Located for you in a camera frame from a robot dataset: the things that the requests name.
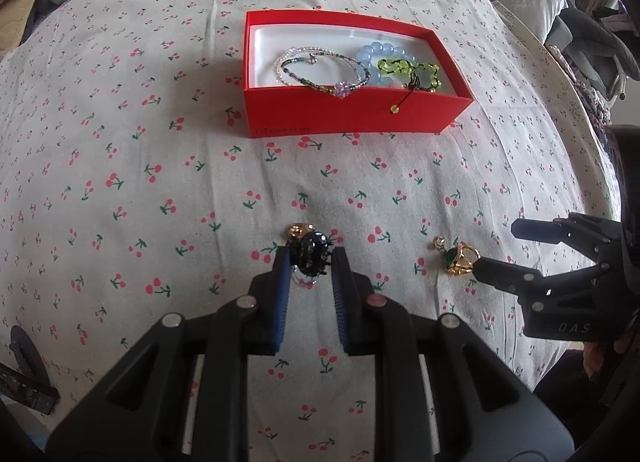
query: bracelet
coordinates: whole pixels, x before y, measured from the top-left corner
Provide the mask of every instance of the bracelet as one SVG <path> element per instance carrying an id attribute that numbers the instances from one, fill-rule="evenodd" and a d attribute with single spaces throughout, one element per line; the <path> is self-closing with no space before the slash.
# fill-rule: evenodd
<path id="1" fill-rule="evenodd" d="M 295 55 L 301 54 L 301 53 L 309 53 L 309 57 L 308 58 L 294 57 Z M 287 65 L 292 63 L 306 62 L 309 64 L 315 64 L 318 61 L 317 57 L 322 57 L 322 56 L 333 57 L 338 60 L 348 62 L 353 67 L 353 70 L 358 76 L 357 81 L 351 83 L 351 82 L 347 82 L 346 80 L 340 80 L 336 82 L 334 86 L 322 86 L 320 84 L 311 82 L 310 80 L 305 79 L 304 77 L 300 77 L 296 75 L 295 73 L 293 73 L 291 70 L 287 68 Z M 330 95 L 334 95 L 338 98 L 345 98 L 347 95 L 350 95 L 350 93 L 363 87 L 365 84 L 367 84 L 367 81 L 369 80 L 369 77 L 370 77 L 369 69 L 363 63 L 360 63 L 358 60 L 355 60 L 354 58 L 351 58 L 351 57 L 343 56 L 342 54 L 338 54 L 337 52 L 332 52 L 331 50 L 325 50 L 324 48 L 318 48 L 318 47 L 290 48 L 289 50 L 287 50 L 287 52 L 285 52 L 281 57 L 278 58 L 278 60 L 274 65 L 274 72 L 278 80 L 283 84 L 286 84 L 287 86 L 295 86 L 295 84 L 291 84 L 282 75 L 282 72 L 287 74 L 287 76 L 291 77 L 292 79 L 295 79 L 297 82 L 299 82 L 303 86 L 308 86 L 309 88 L 313 88 L 314 90 L 318 90 L 319 92 L 322 92 L 322 93 L 329 93 Z"/>
<path id="2" fill-rule="evenodd" d="M 442 82 L 438 79 L 439 67 L 437 64 L 414 63 L 407 59 L 381 59 L 378 61 L 378 69 L 385 74 L 405 74 L 410 80 L 404 85 L 410 90 L 422 90 L 423 92 L 434 92 L 442 86 Z M 416 70 L 428 70 L 429 86 L 425 87 L 420 84 L 420 79 L 415 73 Z"/>
<path id="3" fill-rule="evenodd" d="M 404 50 L 402 47 L 394 47 L 389 43 L 380 43 L 374 41 L 370 45 L 364 45 L 356 55 L 356 59 L 364 64 L 371 64 L 371 60 L 374 57 L 396 57 L 405 59 L 409 62 L 415 61 L 415 57 Z M 371 67 L 371 78 L 367 83 L 368 86 L 391 86 L 393 81 L 391 77 L 383 77 L 379 71 Z"/>

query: crystal bracelet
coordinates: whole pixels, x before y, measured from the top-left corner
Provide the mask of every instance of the crystal bracelet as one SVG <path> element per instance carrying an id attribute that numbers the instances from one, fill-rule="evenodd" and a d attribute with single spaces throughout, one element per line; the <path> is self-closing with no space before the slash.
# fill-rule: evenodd
<path id="1" fill-rule="evenodd" d="M 368 86 L 391 86 L 391 77 L 385 77 L 376 70 L 375 66 L 372 66 L 372 60 L 377 57 L 395 57 L 398 59 L 405 59 L 409 62 L 414 62 L 415 57 L 404 48 L 397 46 L 394 47 L 391 43 L 381 43 L 379 41 L 373 41 L 370 45 L 364 45 L 356 55 L 356 59 L 364 63 L 365 66 L 369 65 L 371 78 L 367 83 Z"/>
<path id="2" fill-rule="evenodd" d="M 308 58 L 295 57 L 297 54 L 306 53 L 309 54 Z M 322 86 L 321 84 L 316 84 L 314 82 L 311 82 L 311 80 L 296 75 L 287 68 L 289 64 L 293 63 L 304 62 L 315 64 L 318 61 L 317 57 L 320 56 L 333 57 L 338 60 L 346 61 L 353 67 L 353 70 L 358 76 L 358 80 L 356 82 L 347 82 L 346 80 L 340 80 L 336 84 L 334 84 L 334 86 Z M 319 47 L 290 48 L 281 57 L 279 57 L 274 64 L 274 73 L 278 80 L 281 83 L 286 84 L 287 86 L 295 86 L 295 84 L 292 84 L 288 81 L 288 79 L 283 75 L 283 72 L 291 79 L 295 79 L 303 86 L 308 86 L 309 88 L 313 88 L 314 90 L 318 90 L 322 93 L 329 93 L 330 95 L 334 95 L 338 98 L 345 98 L 347 95 L 350 95 L 350 93 L 365 86 L 370 77 L 369 70 L 363 63 L 360 63 L 353 58 L 343 56 L 342 54 L 339 54 L 337 52 L 332 52 L 331 50 L 325 50 L 324 48 Z"/>

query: ring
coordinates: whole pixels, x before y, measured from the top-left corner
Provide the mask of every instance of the ring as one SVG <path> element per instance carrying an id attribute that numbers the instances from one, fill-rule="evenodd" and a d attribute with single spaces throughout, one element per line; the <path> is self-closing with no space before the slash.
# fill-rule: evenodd
<path id="1" fill-rule="evenodd" d="M 436 249 L 443 252 L 444 260 L 446 262 L 445 268 L 447 272 L 454 275 L 471 273 L 474 263 L 481 258 L 478 249 L 471 245 L 467 245 L 464 241 L 461 241 L 455 247 L 451 247 L 449 250 L 446 250 L 444 246 L 444 238 L 437 236 L 433 240 L 433 245 Z M 465 255 L 465 252 L 467 251 L 472 252 L 476 257 L 474 259 L 467 257 Z"/>

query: gold charm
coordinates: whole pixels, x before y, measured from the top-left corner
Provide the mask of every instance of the gold charm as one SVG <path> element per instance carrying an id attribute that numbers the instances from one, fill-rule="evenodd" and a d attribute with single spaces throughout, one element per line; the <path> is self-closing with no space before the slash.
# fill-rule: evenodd
<path id="1" fill-rule="evenodd" d="M 311 233 L 316 228 L 311 223 L 294 223 L 287 230 L 287 239 L 298 238 L 301 239 L 306 233 Z"/>
<path id="2" fill-rule="evenodd" d="M 447 272 L 455 275 L 469 274 L 473 270 L 474 262 L 480 259 L 480 253 L 478 249 L 467 245 L 464 241 L 461 241 L 455 247 L 451 247 L 449 250 L 445 247 L 444 238 L 437 236 L 433 240 L 433 246 L 438 251 L 442 251 L 444 260 L 446 262 Z M 474 259 L 466 257 L 465 253 L 472 252 L 476 257 Z"/>

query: cherry print fabric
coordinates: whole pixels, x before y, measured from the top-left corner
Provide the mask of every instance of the cherry print fabric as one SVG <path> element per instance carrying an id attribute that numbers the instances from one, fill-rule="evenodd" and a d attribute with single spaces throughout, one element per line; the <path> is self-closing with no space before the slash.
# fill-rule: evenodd
<path id="1" fill-rule="evenodd" d="M 477 102 L 440 135 L 250 140 L 242 34 L 263 8 L 432 27 Z M 0 360 L 21 325 L 62 395 L 51 428 L 163 314 L 245 293 L 299 221 L 410 312 L 460 315 L 533 388 L 565 344 L 523 336 L 515 297 L 447 275 L 429 245 L 558 273 L 585 260 L 511 223 L 620 211 L 571 84 L 488 0 L 70 0 L 0 78 Z M 372 360 L 341 351 L 327 278 L 292 285 L 286 340 L 251 359 L 250 391 L 252 460 L 371 459 Z"/>

